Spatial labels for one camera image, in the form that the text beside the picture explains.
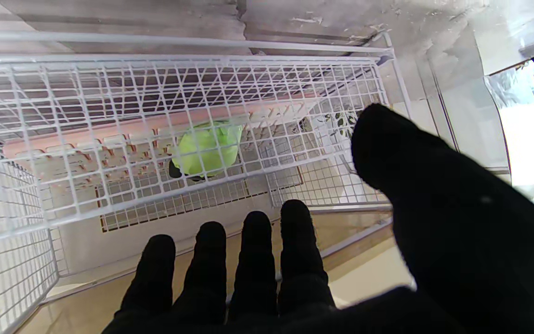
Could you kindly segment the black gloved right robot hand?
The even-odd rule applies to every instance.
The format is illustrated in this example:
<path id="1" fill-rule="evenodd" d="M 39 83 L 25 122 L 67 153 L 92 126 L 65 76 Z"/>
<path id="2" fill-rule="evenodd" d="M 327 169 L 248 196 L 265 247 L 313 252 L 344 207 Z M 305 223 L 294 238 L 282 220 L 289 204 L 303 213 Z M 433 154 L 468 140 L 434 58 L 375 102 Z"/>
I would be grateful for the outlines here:
<path id="1" fill-rule="evenodd" d="M 261 211 L 242 229 L 226 303 L 224 226 L 201 225 L 184 290 L 172 300 L 175 243 L 151 237 L 105 334 L 534 334 L 534 203 L 383 104 L 351 138 L 359 177 L 393 207 L 393 233 L 416 289 L 338 309 L 299 199 L 280 209 L 280 272 Z"/>

